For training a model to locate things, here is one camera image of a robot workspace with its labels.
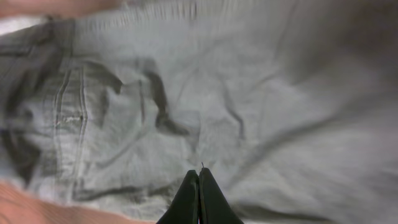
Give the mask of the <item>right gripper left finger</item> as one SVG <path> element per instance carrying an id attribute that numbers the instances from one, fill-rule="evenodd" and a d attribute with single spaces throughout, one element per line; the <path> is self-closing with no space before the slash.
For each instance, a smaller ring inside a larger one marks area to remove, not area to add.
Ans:
<path id="1" fill-rule="evenodd" d="M 189 170 L 170 207 L 157 224 L 198 224 L 199 178 L 195 170 Z"/>

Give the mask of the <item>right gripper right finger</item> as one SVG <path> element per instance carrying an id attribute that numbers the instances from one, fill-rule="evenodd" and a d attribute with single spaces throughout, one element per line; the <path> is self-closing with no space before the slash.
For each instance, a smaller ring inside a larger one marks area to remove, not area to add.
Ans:
<path id="1" fill-rule="evenodd" d="M 201 224 L 243 224 L 233 212 L 211 171 L 203 167 L 199 175 Z"/>

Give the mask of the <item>grey shorts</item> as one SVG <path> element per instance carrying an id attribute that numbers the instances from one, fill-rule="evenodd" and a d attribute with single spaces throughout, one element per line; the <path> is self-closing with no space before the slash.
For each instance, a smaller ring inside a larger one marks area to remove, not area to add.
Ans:
<path id="1" fill-rule="evenodd" d="M 1 222 L 397 222 L 396 1 L 2 1 Z"/>

